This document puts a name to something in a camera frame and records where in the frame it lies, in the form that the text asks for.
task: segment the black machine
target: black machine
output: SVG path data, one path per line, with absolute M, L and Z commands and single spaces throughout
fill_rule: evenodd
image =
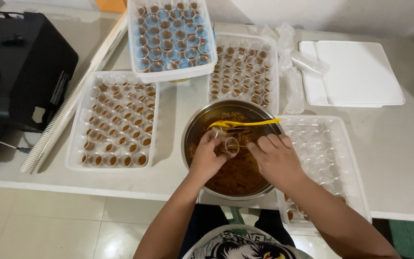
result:
M 42 132 L 63 102 L 78 55 L 41 13 L 0 13 L 0 138 Z

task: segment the metal mixing bowl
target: metal mixing bowl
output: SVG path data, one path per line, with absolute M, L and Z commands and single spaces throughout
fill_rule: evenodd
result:
M 242 101 L 239 99 L 225 99 L 218 100 L 206 104 L 204 107 L 198 109 L 194 115 L 189 119 L 187 126 L 185 127 L 182 135 L 181 151 L 183 162 L 186 168 L 189 170 L 192 159 L 190 156 L 190 146 L 197 145 L 201 137 L 201 127 L 205 127 L 208 122 L 220 118 L 223 112 L 240 112 L 250 121 L 263 121 L 274 119 L 271 113 L 267 112 L 261 106 L 251 103 L 249 101 Z M 260 132 L 264 135 L 274 133 L 276 135 L 283 134 L 280 124 L 267 124 L 262 125 Z M 225 200 L 252 200 L 265 195 L 270 192 L 274 186 L 272 186 L 266 180 L 262 180 L 256 188 L 254 188 L 250 194 L 241 196 L 229 196 L 214 192 L 206 186 L 203 187 L 204 191 L 225 199 Z

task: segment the plastic container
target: plastic container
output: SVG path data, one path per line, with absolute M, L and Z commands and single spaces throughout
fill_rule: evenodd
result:
M 214 72 L 210 74 L 208 87 L 218 84 L 223 91 L 219 94 L 209 91 L 207 100 L 240 98 L 278 115 L 276 42 L 270 38 L 240 33 L 215 32 L 215 36 L 218 61 Z
M 127 13 L 132 71 L 142 82 L 213 72 L 217 51 L 205 0 L 128 0 Z
M 345 123 L 339 117 L 332 116 L 276 116 L 286 135 L 290 137 L 301 166 L 305 173 L 316 183 L 323 186 L 336 197 L 366 218 L 372 221 L 368 209 L 363 183 L 352 150 Z M 289 227 L 315 230 L 304 211 L 298 210 L 298 204 L 285 200 L 279 190 L 277 204 L 282 221 Z M 292 220 L 288 211 L 295 210 Z
M 142 83 L 132 72 L 92 73 L 78 102 L 66 167 L 101 172 L 151 167 L 158 110 L 157 83 Z

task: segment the person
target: person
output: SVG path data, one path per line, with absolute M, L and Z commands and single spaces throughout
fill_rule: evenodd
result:
M 301 259 L 278 211 L 262 210 L 255 226 L 228 225 L 219 206 L 195 205 L 199 191 L 231 156 L 216 156 L 221 138 L 205 133 L 186 178 L 146 230 L 134 259 Z M 259 171 L 304 209 L 342 258 L 400 258 L 391 244 L 341 199 L 311 180 L 285 135 L 267 135 L 247 148 Z

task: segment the person's right hand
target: person's right hand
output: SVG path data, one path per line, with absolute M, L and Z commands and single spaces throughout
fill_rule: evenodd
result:
M 247 148 L 257 160 L 260 173 L 276 188 L 288 190 L 308 178 L 288 136 L 269 134 L 260 137 L 257 144 L 249 142 Z

